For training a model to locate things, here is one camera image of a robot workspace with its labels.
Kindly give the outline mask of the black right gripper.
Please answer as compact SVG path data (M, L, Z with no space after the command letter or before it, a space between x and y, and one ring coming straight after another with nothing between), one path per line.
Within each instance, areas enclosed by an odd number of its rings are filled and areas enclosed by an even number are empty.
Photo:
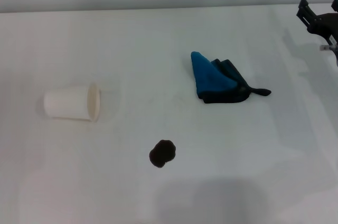
M309 33L321 36L329 45L337 45L338 0L333 0L331 8L335 13L316 15L310 9L308 1L301 0L296 15L307 27Z

